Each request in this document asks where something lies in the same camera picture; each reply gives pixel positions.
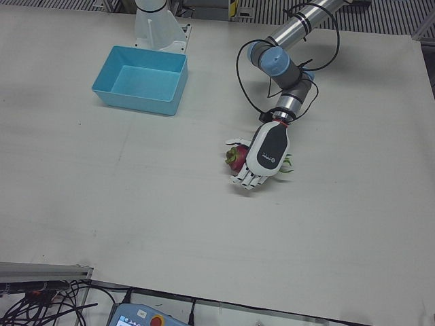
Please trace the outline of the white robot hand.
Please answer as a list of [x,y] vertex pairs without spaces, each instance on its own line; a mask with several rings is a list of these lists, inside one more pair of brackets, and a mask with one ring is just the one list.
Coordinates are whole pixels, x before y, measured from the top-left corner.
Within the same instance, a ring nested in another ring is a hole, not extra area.
[[232,155],[236,154],[238,147],[246,150],[240,169],[230,180],[245,189],[253,189],[276,175],[290,147],[287,129],[288,125],[284,122],[273,120],[259,127],[252,140],[227,140],[226,144],[232,147]]

